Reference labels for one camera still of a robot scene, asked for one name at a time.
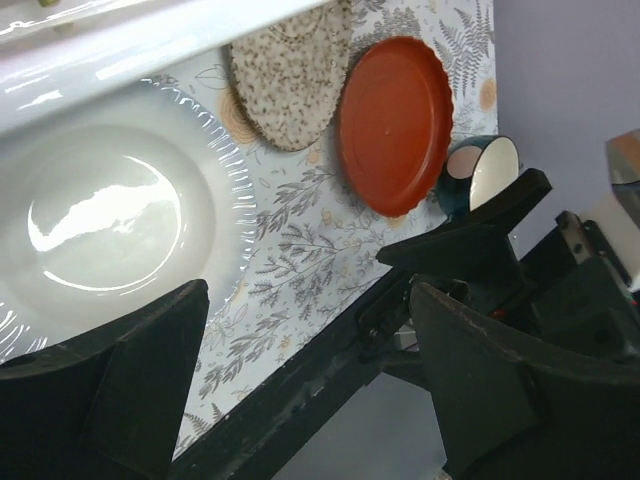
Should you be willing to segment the yellow bamboo mat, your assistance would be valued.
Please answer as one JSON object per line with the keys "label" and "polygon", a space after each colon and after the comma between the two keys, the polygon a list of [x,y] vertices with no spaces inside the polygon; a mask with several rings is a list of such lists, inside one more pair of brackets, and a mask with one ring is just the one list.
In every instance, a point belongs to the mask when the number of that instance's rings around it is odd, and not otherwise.
{"label": "yellow bamboo mat", "polygon": [[76,6],[70,0],[38,0],[38,13],[42,17],[38,29],[51,29],[59,34],[66,34],[72,30],[73,24],[68,21],[69,11]]}

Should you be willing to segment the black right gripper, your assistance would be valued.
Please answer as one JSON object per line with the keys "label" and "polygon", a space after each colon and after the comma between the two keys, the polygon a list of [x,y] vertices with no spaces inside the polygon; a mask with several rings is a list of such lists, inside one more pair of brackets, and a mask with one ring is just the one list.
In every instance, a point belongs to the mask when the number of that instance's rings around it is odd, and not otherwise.
{"label": "black right gripper", "polygon": [[376,255],[413,275],[406,323],[455,479],[639,475],[639,308],[620,263],[570,212],[523,259],[508,239],[551,190],[530,168]]}

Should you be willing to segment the pale blue rimmed plate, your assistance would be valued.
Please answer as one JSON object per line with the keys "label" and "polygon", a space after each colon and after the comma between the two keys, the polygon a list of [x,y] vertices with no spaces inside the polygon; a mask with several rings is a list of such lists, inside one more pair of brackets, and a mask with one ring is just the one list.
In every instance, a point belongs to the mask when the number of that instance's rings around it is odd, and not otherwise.
{"label": "pale blue rimmed plate", "polygon": [[223,310],[257,205],[222,123],[144,79],[1,137],[1,358],[129,314],[193,279]]}

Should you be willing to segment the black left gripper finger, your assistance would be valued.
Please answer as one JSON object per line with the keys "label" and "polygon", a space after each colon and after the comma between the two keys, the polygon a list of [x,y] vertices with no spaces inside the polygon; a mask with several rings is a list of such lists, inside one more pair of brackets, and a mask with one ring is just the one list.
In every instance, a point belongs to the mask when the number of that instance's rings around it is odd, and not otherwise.
{"label": "black left gripper finger", "polygon": [[192,280],[1,367],[4,479],[163,479],[209,309]]}

